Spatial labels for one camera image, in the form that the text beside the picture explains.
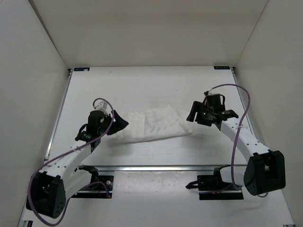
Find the white pleated skirt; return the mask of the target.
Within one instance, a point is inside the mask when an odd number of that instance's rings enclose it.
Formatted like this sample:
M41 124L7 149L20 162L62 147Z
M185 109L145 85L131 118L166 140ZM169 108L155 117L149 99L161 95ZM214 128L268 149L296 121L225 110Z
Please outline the white pleated skirt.
M190 135L194 124L186 121L188 112L171 105L146 111L126 112L122 118L129 125L117 133L121 143L163 140Z

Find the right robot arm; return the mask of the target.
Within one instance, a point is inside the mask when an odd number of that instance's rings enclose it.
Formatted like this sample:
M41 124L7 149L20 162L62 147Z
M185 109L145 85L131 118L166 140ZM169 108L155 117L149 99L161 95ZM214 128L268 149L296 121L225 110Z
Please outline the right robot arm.
M241 186L253 196L285 188L285 158L279 151L272 151L245 128L233 110L225 108L221 94L206 95L203 102L194 101L187 117L188 122L216 126L227 136L244 156L245 168L225 165L216 167L200 184L200 190L219 192Z

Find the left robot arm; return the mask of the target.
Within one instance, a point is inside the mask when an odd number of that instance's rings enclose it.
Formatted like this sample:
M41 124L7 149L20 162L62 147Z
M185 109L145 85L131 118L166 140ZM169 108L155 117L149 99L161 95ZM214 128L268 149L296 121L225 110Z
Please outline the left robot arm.
M51 218L58 218L67 201L78 191L99 186L98 170L82 162L97 148L104 135L113 135L128 126L116 111L94 110L88 122L82 125L75 137L71 152L60 155L50 166L34 174L29 183L30 195L26 208Z

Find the right blue corner label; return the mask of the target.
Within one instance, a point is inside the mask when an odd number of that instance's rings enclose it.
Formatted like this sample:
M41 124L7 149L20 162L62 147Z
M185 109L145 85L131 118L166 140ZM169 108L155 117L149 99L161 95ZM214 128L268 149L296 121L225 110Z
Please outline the right blue corner label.
M215 70L230 70L229 66L214 66Z

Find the blue corner label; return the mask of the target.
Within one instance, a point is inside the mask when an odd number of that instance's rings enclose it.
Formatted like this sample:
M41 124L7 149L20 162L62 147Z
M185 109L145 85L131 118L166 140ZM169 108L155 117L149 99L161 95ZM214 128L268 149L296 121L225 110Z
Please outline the blue corner label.
M215 70L230 70L229 66L214 66Z
M90 67L75 67L73 71L89 71Z

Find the left blue corner label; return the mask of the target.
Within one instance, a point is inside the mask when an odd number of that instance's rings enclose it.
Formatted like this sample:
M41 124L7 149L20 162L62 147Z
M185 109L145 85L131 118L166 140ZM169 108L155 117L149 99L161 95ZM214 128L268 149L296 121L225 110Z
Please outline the left blue corner label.
M75 67L73 71L89 71L90 67Z

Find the aluminium table front rail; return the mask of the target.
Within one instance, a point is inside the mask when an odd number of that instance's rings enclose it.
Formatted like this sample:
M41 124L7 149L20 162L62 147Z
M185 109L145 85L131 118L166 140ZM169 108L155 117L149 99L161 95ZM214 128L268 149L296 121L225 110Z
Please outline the aluminium table front rail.
M161 165L161 166L94 166L101 172L114 172L114 171L131 171L131 172L163 172L163 171L213 171L215 168L224 167L224 165Z

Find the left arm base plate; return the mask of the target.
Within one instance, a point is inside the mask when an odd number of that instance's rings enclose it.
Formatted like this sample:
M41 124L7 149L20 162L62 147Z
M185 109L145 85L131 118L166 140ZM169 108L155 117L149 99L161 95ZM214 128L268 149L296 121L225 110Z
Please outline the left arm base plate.
M111 199L114 186L114 173L99 173L97 180L102 182L75 193L72 198L81 199Z

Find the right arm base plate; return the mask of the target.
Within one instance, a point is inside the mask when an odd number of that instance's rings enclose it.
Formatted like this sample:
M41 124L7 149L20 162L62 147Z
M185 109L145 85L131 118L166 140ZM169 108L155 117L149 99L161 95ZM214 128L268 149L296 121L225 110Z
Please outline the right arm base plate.
M214 175L198 175L197 180L188 183L186 189L198 189L201 201L243 200L242 191L234 189L231 183L225 183Z

